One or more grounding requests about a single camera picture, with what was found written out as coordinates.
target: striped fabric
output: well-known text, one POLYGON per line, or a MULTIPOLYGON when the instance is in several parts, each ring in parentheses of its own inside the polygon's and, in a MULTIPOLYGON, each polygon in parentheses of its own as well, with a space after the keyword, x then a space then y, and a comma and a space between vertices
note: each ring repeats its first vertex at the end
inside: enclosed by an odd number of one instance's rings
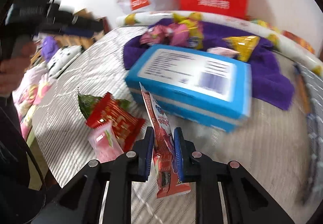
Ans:
MULTIPOLYGON (((146 27, 121 27, 108 33, 72 63, 43 98, 33 116, 38 144, 57 182, 64 186, 91 159, 89 128, 79 107, 77 92, 132 100, 124 78, 123 45, 146 27)), ((282 74, 295 84, 292 61, 277 54, 282 74)), ((135 102, 131 114, 146 119, 139 137, 150 125, 146 110, 135 102)), ((187 140, 213 160, 239 161, 291 216, 296 224, 311 217, 319 201, 299 201, 309 165, 306 118, 295 93, 289 111, 253 99, 251 118, 231 134, 169 115, 172 130, 183 128, 187 140)), ((195 223, 195 185, 189 194, 156 200, 155 173, 146 183, 132 184, 132 223, 195 223)))

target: purple towel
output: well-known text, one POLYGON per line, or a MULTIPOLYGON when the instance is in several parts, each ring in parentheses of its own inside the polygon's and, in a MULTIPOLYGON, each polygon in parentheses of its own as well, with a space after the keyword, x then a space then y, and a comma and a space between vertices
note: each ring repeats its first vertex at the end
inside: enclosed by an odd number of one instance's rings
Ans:
POLYGON ((54 54, 59 50, 56 40, 52 36, 47 36, 43 40, 43 48, 41 49, 41 55, 48 63, 54 54))
MULTIPOLYGON (((162 19, 156 24, 169 25, 172 19, 162 19)), ((211 47, 228 47, 222 39, 229 36, 249 36, 249 32, 231 28, 228 26, 202 22, 203 24, 203 49, 211 47)), ((140 45, 140 36, 127 42, 123 49, 123 62, 126 70, 129 70, 139 57, 149 48, 148 45, 140 45)), ((268 102, 282 110, 288 110, 294 94, 294 86, 282 74, 274 54, 271 52, 273 44, 261 38, 251 54, 248 63, 252 71, 252 96, 268 102)))

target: cardboard box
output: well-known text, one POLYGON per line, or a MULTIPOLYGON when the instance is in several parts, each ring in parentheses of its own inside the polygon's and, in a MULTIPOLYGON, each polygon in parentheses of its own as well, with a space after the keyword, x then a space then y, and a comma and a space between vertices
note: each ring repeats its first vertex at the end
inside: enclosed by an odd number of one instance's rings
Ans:
POLYGON ((250 65, 228 57, 158 44, 125 81, 137 103, 140 82, 166 112, 227 132, 250 116, 250 65))

